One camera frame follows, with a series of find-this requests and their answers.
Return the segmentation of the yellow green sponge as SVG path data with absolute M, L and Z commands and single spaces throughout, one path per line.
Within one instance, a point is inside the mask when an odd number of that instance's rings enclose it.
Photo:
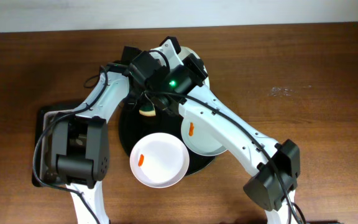
M 156 116 L 153 104 L 144 104 L 139 108 L 139 114 L 142 116 L 153 117 Z

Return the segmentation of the white plate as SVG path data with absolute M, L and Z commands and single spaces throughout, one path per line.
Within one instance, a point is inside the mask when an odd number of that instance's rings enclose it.
M 178 54 L 180 60 L 183 60 L 185 57 L 187 57 L 189 54 L 193 54 L 197 59 L 201 59 L 200 56 L 191 48 L 189 47 L 185 47 L 185 46 L 181 46 L 181 52 Z M 210 82 L 209 82 L 209 78 L 206 77 L 206 79 L 203 81 L 203 83 L 210 88 Z
M 139 182 L 161 189 L 182 180 L 190 165 L 190 155 L 184 143 L 174 135 L 153 133 L 136 142 L 129 163 Z
M 198 155 L 217 156 L 227 151 L 210 133 L 189 119 L 183 119 L 180 132 L 185 145 Z

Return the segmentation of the white plate front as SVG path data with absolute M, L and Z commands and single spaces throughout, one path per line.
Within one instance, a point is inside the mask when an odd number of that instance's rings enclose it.
M 136 142 L 129 163 L 139 182 L 161 189 L 182 180 L 190 165 L 190 155 L 184 143 L 174 135 L 153 133 Z

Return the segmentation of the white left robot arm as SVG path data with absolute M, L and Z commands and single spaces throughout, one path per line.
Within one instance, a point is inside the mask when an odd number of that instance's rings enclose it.
M 155 69 L 135 61 L 100 67 L 84 102 L 44 124 L 34 149 L 36 180 L 70 193 L 78 223 L 109 223 L 102 181 L 109 168 L 108 122 L 120 102 L 139 99 Z

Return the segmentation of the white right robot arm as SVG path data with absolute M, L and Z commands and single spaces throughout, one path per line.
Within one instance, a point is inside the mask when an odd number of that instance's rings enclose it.
M 167 37 L 148 54 L 154 71 L 146 87 L 155 105 L 199 125 L 239 161 L 251 176 L 243 190 L 265 210 L 269 223 L 305 223 L 294 202 L 299 147 L 289 139 L 279 143 L 266 136 L 219 101 L 206 84 L 203 61 L 175 37 Z

